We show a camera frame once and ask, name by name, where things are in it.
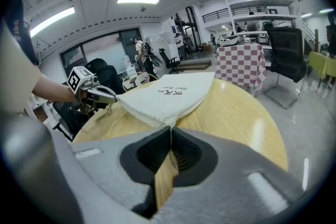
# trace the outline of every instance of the checkered tablecloth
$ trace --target checkered tablecloth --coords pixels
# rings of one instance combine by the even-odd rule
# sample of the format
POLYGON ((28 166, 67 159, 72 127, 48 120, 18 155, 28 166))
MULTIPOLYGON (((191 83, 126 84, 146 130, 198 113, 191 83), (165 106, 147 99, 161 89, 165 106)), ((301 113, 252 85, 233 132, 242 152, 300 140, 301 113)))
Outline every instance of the checkered tablecloth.
POLYGON ((265 56, 260 44, 217 49, 217 79, 250 88, 251 94, 254 95, 263 87, 265 71, 265 56))

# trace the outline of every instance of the linear light fixture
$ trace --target linear light fixture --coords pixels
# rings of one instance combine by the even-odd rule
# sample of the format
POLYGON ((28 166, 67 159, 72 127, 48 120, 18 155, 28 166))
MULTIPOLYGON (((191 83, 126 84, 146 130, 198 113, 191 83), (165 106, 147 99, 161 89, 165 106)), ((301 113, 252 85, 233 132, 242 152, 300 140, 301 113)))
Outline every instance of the linear light fixture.
POLYGON ((159 0, 118 0, 117 4, 122 3, 145 3, 145 4, 157 4, 159 0))
POLYGON ((301 18, 305 18, 305 17, 309 17, 309 16, 311 16, 311 13, 303 14, 303 15, 301 16, 301 18))
POLYGON ((326 9, 320 10, 320 13, 332 12, 333 10, 334 10, 333 8, 326 8, 326 9))
POLYGON ((48 27, 49 25, 53 24, 54 22, 57 22, 58 20, 61 20, 62 18, 67 17, 67 16, 69 16, 70 14, 73 14, 73 13, 75 13, 75 9, 74 9, 74 7, 71 7, 69 9, 66 9, 63 12, 60 12, 60 13, 54 15, 53 17, 50 17, 49 19, 45 20, 44 22, 40 23, 38 26, 33 28, 30 31, 30 37, 34 37, 38 32, 40 32, 44 28, 48 27))

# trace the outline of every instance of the glossy floor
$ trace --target glossy floor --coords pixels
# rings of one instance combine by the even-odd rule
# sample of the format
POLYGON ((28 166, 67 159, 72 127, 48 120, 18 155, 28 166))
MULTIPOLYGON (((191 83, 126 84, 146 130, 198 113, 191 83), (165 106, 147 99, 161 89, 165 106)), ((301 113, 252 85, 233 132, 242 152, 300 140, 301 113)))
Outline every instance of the glossy floor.
MULTIPOLYGON (((211 66, 203 72, 215 71, 211 66)), ((306 169, 307 189, 319 182, 334 158, 336 150, 336 86, 331 89, 321 84, 312 74, 303 85, 299 100, 289 110, 284 110, 262 92, 276 83, 277 74, 267 71, 267 79, 257 100, 276 122, 287 151, 289 172, 303 182, 306 169)), ((288 105, 298 94, 302 81, 280 76, 279 85, 270 94, 288 105)))

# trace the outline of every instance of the black metal railing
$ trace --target black metal railing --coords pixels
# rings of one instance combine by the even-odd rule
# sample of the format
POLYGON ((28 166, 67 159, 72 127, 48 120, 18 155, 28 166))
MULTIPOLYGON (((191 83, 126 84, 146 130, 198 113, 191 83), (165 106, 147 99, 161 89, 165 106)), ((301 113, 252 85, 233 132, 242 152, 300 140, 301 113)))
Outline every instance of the black metal railing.
POLYGON ((216 12, 211 12, 202 16, 204 23, 210 22, 212 20, 218 20, 224 17, 229 17, 230 13, 228 8, 217 10, 216 12))
POLYGON ((235 8, 232 9, 232 15, 241 15, 241 14, 249 14, 253 13, 265 13, 266 7, 247 7, 247 8, 235 8))

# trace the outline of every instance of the black office chair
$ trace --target black office chair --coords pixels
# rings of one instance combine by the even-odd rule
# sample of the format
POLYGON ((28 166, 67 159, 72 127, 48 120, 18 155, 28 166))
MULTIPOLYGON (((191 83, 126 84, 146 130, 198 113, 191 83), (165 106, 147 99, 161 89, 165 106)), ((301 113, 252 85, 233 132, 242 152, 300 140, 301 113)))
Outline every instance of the black office chair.
POLYGON ((116 94, 123 94, 124 88, 122 81, 114 66, 105 66, 96 72, 96 76, 101 85, 106 86, 113 90, 116 94))
POLYGON ((166 53, 164 52, 164 49, 159 49, 159 51, 160 51, 161 57, 163 58, 163 60, 164 60, 164 62, 166 64, 166 67, 168 69, 171 69, 171 71, 169 71, 169 74, 171 74, 171 73, 177 73, 178 74, 178 72, 176 71, 176 67, 181 62, 180 61, 175 61, 176 57, 174 57, 173 59, 169 60, 168 57, 167 57, 167 55, 166 55, 166 53))
POLYGON ((264 94, 277 105, 287 110, 298 100, 307 73, 307 64, 303 59, 302 32, 298 28, 276 27, 267 30, 267 34, 272 46, 270 71, 278 73, 278 78, 275 86, 265 91, 264 94), (267 94, 278 85, 280 74, 292 79, 295 83, 304 78, 299 94, 288 106, 284 106, 267 94))
POLYGON ((97 73, 99 69, 107 66, 107 63, 100 58, 94 59, 92 61, 89 61, 86 65, 85 68, 87 68, 90 72, 93 74, 97 73))
POLYGON ((62 121, 52 129, 59 130, 68 140, 73 141, 79 130, 88 121, 88 116, 74 112, 67 102, 54 102, 52 106, 62 118, 62 121), (62 130, 61 124, 72 134, 72 138, 62 130))

